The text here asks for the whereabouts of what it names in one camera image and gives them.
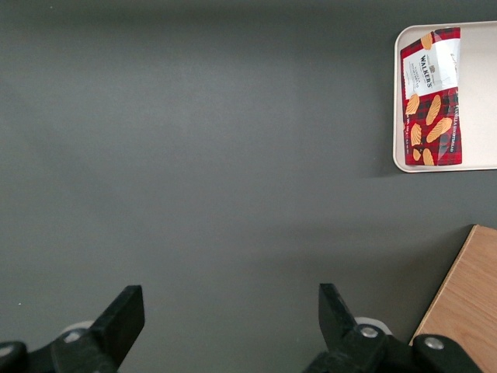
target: dark gray table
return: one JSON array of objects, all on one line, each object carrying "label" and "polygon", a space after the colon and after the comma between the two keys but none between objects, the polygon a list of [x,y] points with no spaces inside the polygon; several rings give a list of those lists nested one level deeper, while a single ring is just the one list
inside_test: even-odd
[{"label": "dark gray table", "polygon": [[395,168],[394,41],[490,19],[493,1],[3,1],[2,339],[40,347],[143,284],[123,373],[299,372],[335,282],[407,340],[470,225],[497,226],[497,173]]}]

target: wooden board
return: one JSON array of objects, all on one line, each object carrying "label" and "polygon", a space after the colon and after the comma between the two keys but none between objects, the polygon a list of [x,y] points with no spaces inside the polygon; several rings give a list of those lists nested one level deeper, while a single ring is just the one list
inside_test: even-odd
[{"label": "wooden board", "polygon": [[475,225],[415,332],[456,340],[497,372],[497,231]]}]

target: white tray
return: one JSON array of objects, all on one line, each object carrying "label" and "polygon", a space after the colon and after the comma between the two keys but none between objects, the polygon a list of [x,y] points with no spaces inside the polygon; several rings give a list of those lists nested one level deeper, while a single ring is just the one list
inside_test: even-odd
[{"label": "white tray", "polygon": [[[461,28],[459,119],[463,162],[407,166],[403,147],[400,51],[430,31]],[[497,21],[411,26],[395,42],[394,162],[407,173],[497,169]]]}]

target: biscuit package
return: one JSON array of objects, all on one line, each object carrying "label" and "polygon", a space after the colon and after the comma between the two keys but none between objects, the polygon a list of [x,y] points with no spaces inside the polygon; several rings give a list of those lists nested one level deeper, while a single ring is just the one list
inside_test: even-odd
[{"label": "biscuit package", "polygon": [[435,30],[401,50],[405,164],[462,163],[459,27]]}]

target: metal screw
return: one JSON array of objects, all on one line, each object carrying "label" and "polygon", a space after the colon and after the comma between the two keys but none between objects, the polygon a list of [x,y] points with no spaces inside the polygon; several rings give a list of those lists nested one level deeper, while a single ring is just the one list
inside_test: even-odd
[{"label": "metal screw", "polygon": [[79,339],[80,336],[81,336],[80,332],[73,330],[69,332],[67,336],[64,337],[64,342],[65,343],[75,342],[76,340]]},{"label": "metal screw", "polygon": [[425,345],[429,348],[433,348],[434,350],[443,350],[444,345],[441,340],[435,338],[434,336],[429,336],[425,339]]},{"label": "metal screw", "polygon": [[361,334],[366,338],[376,338],[378,336],[378,331],[370,326],[364,326],[360,330]]},{"label": "metal screw", "polygon": [[5,346],[0,348],[0,357],[5,357],[14,351],[14,346]]}]

